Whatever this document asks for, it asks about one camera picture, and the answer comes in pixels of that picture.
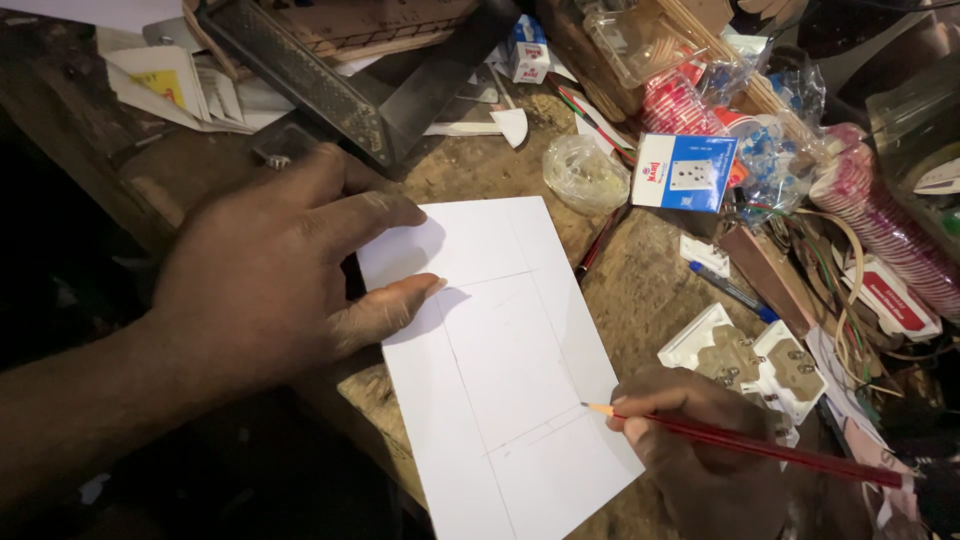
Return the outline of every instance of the pencil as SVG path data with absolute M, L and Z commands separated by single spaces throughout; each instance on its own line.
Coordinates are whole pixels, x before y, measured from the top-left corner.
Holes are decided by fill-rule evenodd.
M 587 403 L 580 403 L 580 405 L 589 407 L 597 412 L 602 412 L 613 418 L 624 418 L 623 416 L 613 412 L 612 405 Z M 824 473 L 830 473 L 845 479 L 868 481 L 896 489 L 902 488 L 905 482 L 912 481 L 912 478 L 905 478 L 905 475 L 889 469 L 861 465 L 860 463 L 857 463 L 851 459 L 845 459 L 835 455 L 815 454 L 813 452 L 805 452 L 766 441 L 758 441 L 747 437 L 743 433 L 731 430 L 722 430 L 707 424 L 695 423 L 692 421 L 679 421 L 674 418 L 664 418 L 657 414 L 648 414 L 644 418 L 658 422 L 668 430 L 683 435 L 690 440 L 711 444 L 729 450 L 736 450 L 747 454 L 761 455 L 781 461 L 789 461 L 790 463 L 803 465 L 804 467 Z

